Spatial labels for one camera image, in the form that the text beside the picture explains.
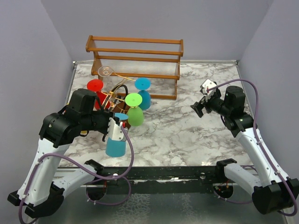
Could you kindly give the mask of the teal plastic wine glass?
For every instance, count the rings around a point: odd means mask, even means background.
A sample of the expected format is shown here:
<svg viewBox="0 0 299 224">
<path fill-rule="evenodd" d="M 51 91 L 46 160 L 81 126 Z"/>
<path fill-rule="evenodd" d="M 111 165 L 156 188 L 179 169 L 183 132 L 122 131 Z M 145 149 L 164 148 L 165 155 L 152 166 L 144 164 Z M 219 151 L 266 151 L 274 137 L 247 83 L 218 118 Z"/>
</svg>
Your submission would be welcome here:
<svg viewBox="0 0 299 224">
<path fill-rule="evenodd" d="M 126 127 L 126 120 L 128 116 L 124 113 L 115 113 L 114 118 L 116 118 L 116 122 L 120 121 L 124 122 Z M 126 153 L 126 141 L 115 141 L 111 140 L 108 137 L 107 145 L 106 145 L 106 154 L 110 157 L 122 157 Z"/>
</svg>

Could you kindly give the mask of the red plastic wine glass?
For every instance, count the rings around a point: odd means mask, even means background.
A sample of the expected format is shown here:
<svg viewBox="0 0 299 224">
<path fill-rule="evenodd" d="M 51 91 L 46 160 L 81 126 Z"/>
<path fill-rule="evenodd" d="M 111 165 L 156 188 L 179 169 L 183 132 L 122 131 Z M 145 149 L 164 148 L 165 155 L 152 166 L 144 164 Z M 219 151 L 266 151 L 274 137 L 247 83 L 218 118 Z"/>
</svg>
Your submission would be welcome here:
<svg viewBox="0 0 299 224">
<path fill-rule="evenodd" d="M 87 89 L 97 93 L 101 105 L 104 106 L 105 109 L 108 109 L 110 107 L 110 102 L 108 101 L 107 105 L 104 105 L 107 95 L 102 92 L 103 86 L 104 84 L 100 79 L 93 79 L 87 83 Z"/>
</svg>

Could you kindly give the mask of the green plastic wine glass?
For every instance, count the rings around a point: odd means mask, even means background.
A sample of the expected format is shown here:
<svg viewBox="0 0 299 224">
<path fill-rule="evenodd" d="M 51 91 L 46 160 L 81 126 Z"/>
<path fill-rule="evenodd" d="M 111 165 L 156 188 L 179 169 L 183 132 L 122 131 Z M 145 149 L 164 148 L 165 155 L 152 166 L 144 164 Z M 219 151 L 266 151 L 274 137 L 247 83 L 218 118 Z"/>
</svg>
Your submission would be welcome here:
<svg viewBox="0 0 299 224">
<path fill-rule="evenodd" d="M 130 107 L 128 115 L 128 123 L 131 126 L 140 126 L 144 122 L 144 114 L 139 105 L 142 103 L 142 97 L 138 93 L 130 93 L 125 98 L 125 103 Z"/>
</svg>

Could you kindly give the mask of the clear wine glass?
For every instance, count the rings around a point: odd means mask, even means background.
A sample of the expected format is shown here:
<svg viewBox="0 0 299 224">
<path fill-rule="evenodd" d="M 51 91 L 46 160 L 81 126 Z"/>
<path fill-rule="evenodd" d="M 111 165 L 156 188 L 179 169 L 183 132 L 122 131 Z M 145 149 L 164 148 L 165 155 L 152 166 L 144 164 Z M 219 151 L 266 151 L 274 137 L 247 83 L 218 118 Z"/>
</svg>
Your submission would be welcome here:
<svg viewBox="0 0 299 224">
<path fill-rule="evenodd" d="M 99 79 L 103 81 L 103 83 L 108 84 L 111 82 L 110 76 L 113 74 L 114 70 L 109 66 L 101 66 L 98 68 L 98 76 Z"/>
</svg>

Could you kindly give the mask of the blue plastic wine glass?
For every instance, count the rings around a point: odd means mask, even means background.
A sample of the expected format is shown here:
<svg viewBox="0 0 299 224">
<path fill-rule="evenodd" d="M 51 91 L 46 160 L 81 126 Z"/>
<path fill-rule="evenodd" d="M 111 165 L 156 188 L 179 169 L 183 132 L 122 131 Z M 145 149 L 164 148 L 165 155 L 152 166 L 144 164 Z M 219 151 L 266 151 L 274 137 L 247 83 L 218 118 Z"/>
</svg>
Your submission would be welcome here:
<svg viewBox="0 0 299 224">
<path fill-rule="evenodd" d="M 151 106 L 151 96 L 147 89 L 151 86 L 151 81 L 148 78 L 140 77 L 135 81 L 135 88 L 139 90 L 138 94 L 142 97 L 142 102 L 139 107 L 142 110 L 147 110 Z"/>
</svg>

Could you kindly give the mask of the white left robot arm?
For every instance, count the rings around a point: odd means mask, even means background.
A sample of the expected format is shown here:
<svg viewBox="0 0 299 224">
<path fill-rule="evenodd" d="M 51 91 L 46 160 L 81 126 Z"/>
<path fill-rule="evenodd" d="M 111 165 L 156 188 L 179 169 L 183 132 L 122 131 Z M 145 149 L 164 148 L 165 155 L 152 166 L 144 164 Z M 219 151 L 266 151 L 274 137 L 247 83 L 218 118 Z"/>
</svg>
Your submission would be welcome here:
<svg viewBox="0 0 299 224">
<path fill-rule="evenodd" d="M 82 131 L 108 133 L 108 124 L 114 117 L 109 110 L 94 110 L 98 96 L 87 89 L 73 92 L 68 105 L 59 112 L 46 116 L 39 132 L 38 148 L 28 176 L 19 190 L 8 195 L 8 201 L 19 206 L 19 220 L 23 223 L 25 213 L 33 221 L 53 215 L 64 199 L 81 185 L 103 180 L 103 172 L 85 164 L 69 176 L 54 181 L 61 159 L 73 140 Z"/>
</svg>

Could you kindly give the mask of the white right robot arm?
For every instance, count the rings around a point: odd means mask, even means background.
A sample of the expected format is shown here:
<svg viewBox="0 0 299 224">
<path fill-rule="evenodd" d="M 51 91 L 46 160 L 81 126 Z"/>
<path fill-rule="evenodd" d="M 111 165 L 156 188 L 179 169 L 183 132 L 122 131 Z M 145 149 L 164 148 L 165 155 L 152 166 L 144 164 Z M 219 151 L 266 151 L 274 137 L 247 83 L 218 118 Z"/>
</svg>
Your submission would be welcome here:
<svg viewBox="0 0 299 224">
<path fill-rule="evenodd" d="M 252 198 L 253 204 L 261 214 L 268 214 L 294 207 L 293 200 L 299 194 L 299 181 L 291 179 L 275 160 L 269 162 L 265 155 L 267 147 L 260 147 L 263 139 L 254 125 L 251 115 L 244 111 L 245 93 L 238 86 L 226 88 L 225 97 L 221 99 L 219 89 L 209 90 L 214 84 L 201 87 L 203 98 L 194 103 L 191 108 L 199 117 L 202 110 L 207 113 L 216 112 L 223 117 L 225 127 L 233 137 L 244 147 L 250 157 L 257 175 L 243 169 L 234 159 L 226 159 L 216 163 L 215 179 L 219 182 L 232 180 L 242 187 Z"/>
</svg>

